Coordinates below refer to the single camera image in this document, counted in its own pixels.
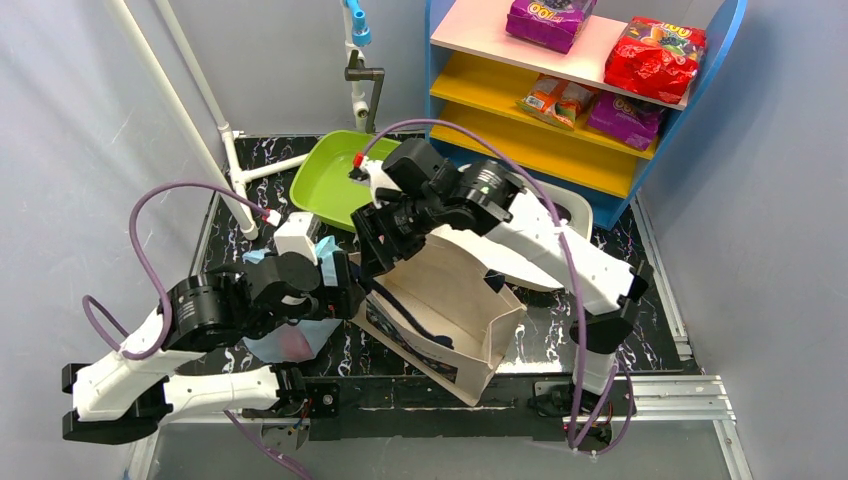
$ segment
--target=purple snack bag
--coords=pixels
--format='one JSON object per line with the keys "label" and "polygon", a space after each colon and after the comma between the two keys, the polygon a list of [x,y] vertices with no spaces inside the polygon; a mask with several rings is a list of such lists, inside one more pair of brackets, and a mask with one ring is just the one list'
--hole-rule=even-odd
{"label": "purple snack bag", "polygon": [[506,31],[516,37],[568,53],[598,0],[515,0]]}
{"label": "purple snack bag", "polygon": [[586,125],[638,150],[647,150],[660,131],[665,108],[657,104],[601,92]]}

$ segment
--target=light blue plastic bag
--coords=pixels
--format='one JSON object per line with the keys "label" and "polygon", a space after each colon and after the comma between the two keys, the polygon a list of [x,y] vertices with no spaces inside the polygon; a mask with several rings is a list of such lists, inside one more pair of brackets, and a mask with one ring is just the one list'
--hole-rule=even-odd
{"label": "light blue plastic bag", "polygon": [[[333,236],[324,237],[315,246],[315,254],[324,260],[321,274],[324,284],[338,285],[335,264],[332,260],[336,246]],[[245,260],[258,262],[263,255],[245,255]],[[337,318],[301,320],[297,326],[283,325],[259,340],[244,339],[244,344],[257,358],[266,363],[305,362],[312,360],[327,343],[327,339],[342,321]]]}

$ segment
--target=blue shelf side panel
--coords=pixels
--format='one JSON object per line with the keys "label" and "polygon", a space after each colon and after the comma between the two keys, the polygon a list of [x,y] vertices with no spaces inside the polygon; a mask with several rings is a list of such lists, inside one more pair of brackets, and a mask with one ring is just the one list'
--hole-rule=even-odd
{"label": "blue shelf side panel", "polygon": [[[692,95],[689,98],[689,105],[683,111],[675,110],[669,114],[656,155],[641,169],[640,175],[634,179],[627,200],[622,202],[621,207],[613,214],[614,218],[618,219],[621,216],[624,209],[627,208],[627,205],[636,196],[639,188],[642,187],[645,178],[648,177],[648,174],[651,173],[657,162],[663,160],[665,153],[669,149],[669,145],[677,141],[676,137],[692,111],[698,108],[698,103],[700,103],[701,98],[704,96],[704,92],[709,88],[719,70],[721,70],[721,65],[724,63],[724,59],[733,45],[733,40],[736,39],[736,33],[739,31],[742,19],[745,17],[747,6],[748,0],[725,0],[710,21],[709,26],[707,26],[707,54],[701,66],[701,74],[695,78],[692,84]],[[667,161],[685,162],[686,159],[670,158]]]}
{"label": "blue shelf side panel", "polygon": [[430,87],[432,87],[433,82],[439,78],[439,74],[442,73],[442,70],[445,68],[445,65],[447,65],[448,60],[453,53],[447,48],[430,45],[430,37],[433,35],[433,32],[436,31],[439,24],[442,23],[442,20],[445,18],[445,15],[448,14],[451,7],[453,7],[454,1],[455,0],[427,1],[424,25],[424,34],[427,35],[427,38],[424,39],[424,48],[426,49],[425,69],[427,70],[427,91],[424,92],[425,102],[427,103],[424,106],[424,111],[426,112],[427,118],[438,118],[445,106],[444,100],[430,96]]}
{"label": "blue shelf side panel", "polygon": [[[486,155],[477,153],[472,150],[454,145],[452,143],[443,142],[440,140],[430,139],[430,143],[436,147],[443,156],[449,158],[457,166],[476,162],[483,159],[491,159]],[[618,210],[619,206],[624,202],[624,199],[613,197],[597,190],[565,181],[561,178],[546,175],[529,168],[525,168],[527,172],[536,180],[556,185],[557,187],[570,190],[578,195],[581,195],[592,206],[592,214],[595,220],[595,225],[609,230],[615,225],[618,217],[613,217],[613,214]]]}

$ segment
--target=gray wall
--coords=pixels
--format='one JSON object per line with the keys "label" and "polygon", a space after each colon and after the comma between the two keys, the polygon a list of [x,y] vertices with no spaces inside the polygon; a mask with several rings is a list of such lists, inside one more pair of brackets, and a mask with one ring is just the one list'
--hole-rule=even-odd
{"label": "gray wall", "polygon": [[[596,14],[705,26],[718,0],[601,0]],[[171,0],[227,120],[250,134],[353,128],[339,0]],[[424,115],[425,0],[362,0],[371,66],[386,69],[377,126]]]}
{"label": "gray wall", "polygon": [[[187,102],[202,105],[186,73],[172,70]],[[211,120],[193,113],[215,140]],[[126,448],[61,440],[71,399],[59,372],[107,352],[82,313],[83,294],[130,328],[156,302],[126,234],[135,199],[204,176],[101,2],[0,3],[0,161],[3,476],[121,478]],[[209,198],[175,191],[142,214],[141,238],[166,285],[188,272]]]}
{"label": "gray wall", "polygon": [[676,161],[644,188],[696,358],[725,379],[757,478],[848,470],[846,28],[841,0],[751,0]]}

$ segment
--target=gray floor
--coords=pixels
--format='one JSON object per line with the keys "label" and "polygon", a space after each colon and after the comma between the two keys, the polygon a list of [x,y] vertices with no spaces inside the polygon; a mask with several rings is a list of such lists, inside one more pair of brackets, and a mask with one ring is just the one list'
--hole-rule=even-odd
{"label": "gray floor", "polygon": [[[252,428],[258,431],[258,425]],[[266,441],[293,449],[284,433]],[[156,447],[149,480],[296,478],[265,458],[229,423],[172,424]],[[379,438],[307,442],[293,456],[316,479],[729,479],[710,421],[634,422],[597,462],[562,444],[519,438]]]}

